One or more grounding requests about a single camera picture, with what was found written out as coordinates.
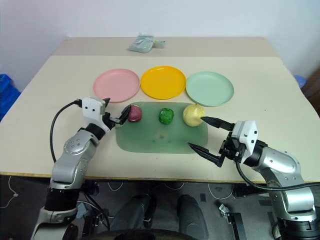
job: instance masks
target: white wall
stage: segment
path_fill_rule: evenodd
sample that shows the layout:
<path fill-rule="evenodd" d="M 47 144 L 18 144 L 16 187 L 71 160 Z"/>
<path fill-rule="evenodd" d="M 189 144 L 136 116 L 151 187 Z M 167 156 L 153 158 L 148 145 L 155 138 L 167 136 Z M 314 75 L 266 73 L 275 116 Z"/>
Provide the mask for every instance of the white wall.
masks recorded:
<path fill-rule="evenodd" d="M 66 36 L 259 36 L 294 74 L 320 65 L 320 0 L 0 1 L 0 72 L 20 90 Z"/>

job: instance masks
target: pink plate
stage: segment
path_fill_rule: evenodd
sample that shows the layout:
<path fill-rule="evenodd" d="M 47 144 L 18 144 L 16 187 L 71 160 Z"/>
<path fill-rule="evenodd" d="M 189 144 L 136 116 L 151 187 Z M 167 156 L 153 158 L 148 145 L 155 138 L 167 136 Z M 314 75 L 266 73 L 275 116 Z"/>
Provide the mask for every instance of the pink plate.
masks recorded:
<path fill-rule="evenodd" d="M 139 90 L 140 79 L 129 69 L 116 68 L 102 73 L 93 84 L 100 99 L 110 98 L 110 103 L 120 103 L 132 98 Z"/>

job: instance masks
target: beige table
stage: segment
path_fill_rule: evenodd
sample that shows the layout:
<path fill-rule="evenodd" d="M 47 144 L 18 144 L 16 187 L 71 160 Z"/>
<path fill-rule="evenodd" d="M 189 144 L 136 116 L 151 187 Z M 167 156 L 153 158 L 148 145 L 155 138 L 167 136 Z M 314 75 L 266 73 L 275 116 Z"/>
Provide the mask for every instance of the beige table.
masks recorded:
<path fill-rule="evenodd" d="M 132 38 L 74 38 L 64 42 L 42 66 L 0 123 L 0 171 L 5 175 L 50 176 L 53 161 L 49 131 L 56 112 L 84 96 L 94 96 L 93 82 L 104 71 L 126 68 L 140 77 L 149 68 L 171 65 L 188 77 L 198 71 L 214 71 L 234 85 L 230 102 L 206 107 L 208 116 L 228 122 L 256 120 L 259 139 L 272 148 L 294 154 L 306 181 L 320 180 L 320 119 L 301 93 L 295 79 L 263 38 L 163 38 L 167 48 L 149 54 L 126 51 Z M 157 101 L 139 91 L 130 100 L 110 104 L 118 116 L 129 103 Z M 167 102 L 192 103 L 185 92 Z M 63 145 L 86 124 L 81 109 L 70 107 L 54 129 L 56 156 Z M 207 148 L 218 154 L 228 132 L 208 128 Z M 247 166 L 254 181 L 262 177 Z M 234 163 L 222 168 L 197 154 L 133 153 L 120 149 L 113 129 L 102 139 L 91 160 L 87 177 L 128 180 L 177 180 L 239 182 Z"/>

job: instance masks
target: yellow plate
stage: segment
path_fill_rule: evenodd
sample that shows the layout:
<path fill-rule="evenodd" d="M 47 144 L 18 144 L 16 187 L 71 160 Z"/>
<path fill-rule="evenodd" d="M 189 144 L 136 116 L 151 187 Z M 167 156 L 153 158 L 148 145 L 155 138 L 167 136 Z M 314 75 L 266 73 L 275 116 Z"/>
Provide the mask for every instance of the yellow plate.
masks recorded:
<path fill-rule="evenodd" d="M 141 78 L 141 88 L 154 99 L 171 99 L 186 87 L 186 77 L 173 66 L 155 66 L 147 70 Z"/>

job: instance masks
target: plate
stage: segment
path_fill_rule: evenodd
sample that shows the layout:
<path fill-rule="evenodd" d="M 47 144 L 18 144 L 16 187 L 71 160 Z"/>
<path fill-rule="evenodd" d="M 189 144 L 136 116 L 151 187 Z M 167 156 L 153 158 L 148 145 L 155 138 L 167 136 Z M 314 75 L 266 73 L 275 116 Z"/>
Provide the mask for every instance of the plate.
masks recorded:
<path fill-rule="evenodd" d="M 154 99 L 171 99 L 183 92 L 186 77 L 173 66 L 156 66 L 147 70 L 141 78 L 141 88 Z"/>
<path fill-rule="evenodd" d="M 200 71 L 188 77 L 186 92 L 196 103 L 216 107 L 228 102 L 235 90 L 225 76 L 213 71 Z"/>
<path fill-rule="evenodd" d="M 132 98 L 139 90 L 140 79 L 129 69 L 116 68 L 102 73 L 93 84 L 100 99 L 110 98 L 110 103 L 120 103 Z"/>

